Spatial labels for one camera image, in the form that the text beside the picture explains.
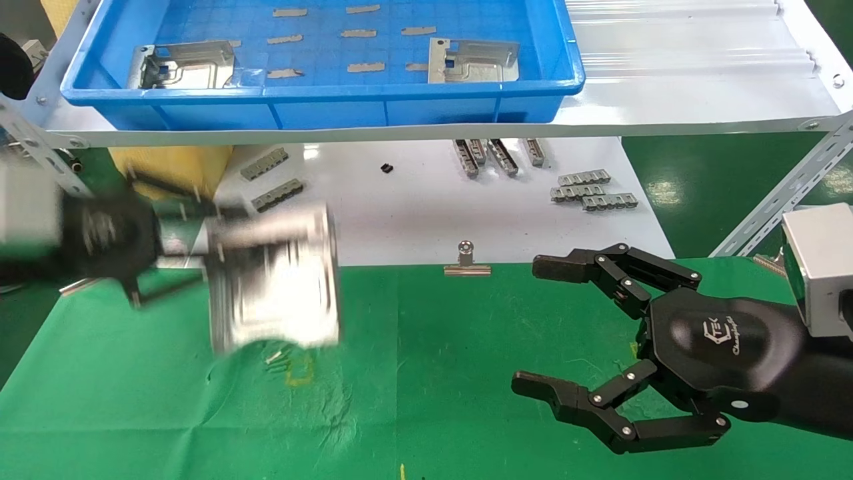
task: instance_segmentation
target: green cloth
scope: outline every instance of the green cloth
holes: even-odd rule
[[[749,260],[685,263],[707,294],[791,300]],[[735,421],[713,448],[617,456],[514,395],[516,370],[597,386],[635,361],[637,323],[592,285],[353,267],[341,292],[339,347],[220,360],[203,286],[141,312],[109,282],[60,299],[0,391],[0,477],[850,478],[838,439]],[[677,412],[647,390],[624,413]]]

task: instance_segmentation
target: perforated metal bracket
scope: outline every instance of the perforated metal bracket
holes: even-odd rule
[[[843,116],[841,127],[818,142],[710,256],[749,255],[782,221],[782,215],[792,211],[847,156],[853,148],[853,111]]]
[[[13,101],[0,94],[0,128],[20,142],[20,147],[45,171],[54,177],[56,183],[73,196],[91,196],[89,188],[76,173],[50,148],[40,132],[29,122],[18,117]]]

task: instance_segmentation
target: metal clip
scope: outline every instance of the metal clip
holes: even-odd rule
[[[490,265],[474,265],[474,244],[468,240],[459,243],[459,265],[444,267],[447,277],[488,277],[491,275]]]

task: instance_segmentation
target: robotic hand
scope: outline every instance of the robotic hand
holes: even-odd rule
[[[558,421],[589,429],[614,453],[712,445],[731,425],[725,414],[853,439],[853,342],[811,336],[798,307],[704,296],[697,272],[623,243],[539,255],[533,275],[592,282],[641,321],[639,362],[597,389],[513,376],[513,392],[546,401]],[[664,294],[652,299],[640,282]],[[690,415],[630,422],[617,413],[649,385]]]

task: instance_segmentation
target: blue plastic tray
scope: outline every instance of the blue plastic tray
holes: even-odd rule
[[[345,7],[379,4],[347,14]],[[300,17],[274,9],[307,8]],[[404,36],[409,26],[434,34]],[[375,38],[342,38],[373,29]],[[301,42],[267,38],[302,34]],[[519,79],[428,84],[429,38],[520,44]],[[125,89],[144,44],[240,40],[237,67],[297,68],[304,77],[216,90]],[[383,61],[382,72],[348,73]],[[91,106],[119,129],[318,129],[464,122],[548,122],[585,75],[563,0],[103,0],[62,81],[73,105]]]

